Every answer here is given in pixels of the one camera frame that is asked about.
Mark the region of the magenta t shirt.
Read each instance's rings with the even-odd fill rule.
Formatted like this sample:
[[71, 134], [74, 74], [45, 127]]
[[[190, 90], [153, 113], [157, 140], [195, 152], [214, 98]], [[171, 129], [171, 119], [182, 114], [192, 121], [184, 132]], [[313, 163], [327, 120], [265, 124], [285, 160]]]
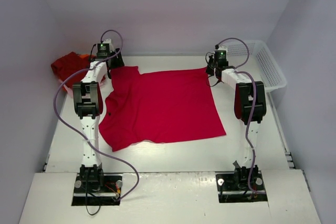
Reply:
[[111, 70], [99, 132], [113, 151], [142, 141], [175, 143], [225, 136], [205, 68], [140, 73]]

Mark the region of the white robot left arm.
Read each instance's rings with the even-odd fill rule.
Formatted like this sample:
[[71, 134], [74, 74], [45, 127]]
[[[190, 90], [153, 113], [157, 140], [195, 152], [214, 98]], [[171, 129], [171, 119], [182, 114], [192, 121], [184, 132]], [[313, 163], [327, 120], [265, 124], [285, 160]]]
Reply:
[[119, 49], [116, 49], [111, 39], [102, 40], [96, 44], [97, 54], [89, 58], [90, 70], [85, 76], [72, 86], [75, 113], [81, 123], [81, 130], [86, 137], [83, 143], [80, 179], [86, 181], [86, 186], [92, 192], [99, 192], [105, 186], [99, 148], [99, 119], [103, 113], [103, 100], [100, 82], [104, 77], [111, 78], [112, 68], [122, 67]]

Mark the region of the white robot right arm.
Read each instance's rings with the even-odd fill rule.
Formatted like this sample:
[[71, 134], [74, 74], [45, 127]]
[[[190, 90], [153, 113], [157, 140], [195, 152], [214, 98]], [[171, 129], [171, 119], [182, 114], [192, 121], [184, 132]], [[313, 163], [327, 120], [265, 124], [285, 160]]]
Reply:
[[250, 73], [229, 65], [227, 53], [227, 48], [220, 46], [206, 56], [206, 72], [235, 92], [234, 115], [239, 121], [241, 133], [232, 181], [236, 187], [245, 188], [258, 172], [255, 165], [256, 145], [258, 130], [267, 112], [265, 86], [263, 82], [255, 81]]

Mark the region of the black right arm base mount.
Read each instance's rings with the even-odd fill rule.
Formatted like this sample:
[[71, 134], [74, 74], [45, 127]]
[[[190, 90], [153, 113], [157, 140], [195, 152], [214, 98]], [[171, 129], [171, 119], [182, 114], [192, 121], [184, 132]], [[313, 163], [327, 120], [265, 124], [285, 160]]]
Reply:
[[218, 201], [220, 204], [267, 202], [262, 174], [255, 165], [248, 183], [250, 168], [235, 168], [232, 173], [216, 173]]

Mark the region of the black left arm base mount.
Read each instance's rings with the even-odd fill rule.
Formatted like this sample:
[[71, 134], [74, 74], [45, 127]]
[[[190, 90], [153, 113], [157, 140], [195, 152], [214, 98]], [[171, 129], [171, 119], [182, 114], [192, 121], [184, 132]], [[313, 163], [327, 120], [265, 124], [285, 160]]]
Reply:
[[101, 166], [81, 166], [76, 176], [72, 206], [120, 205], [122, 176], [104, 173]]

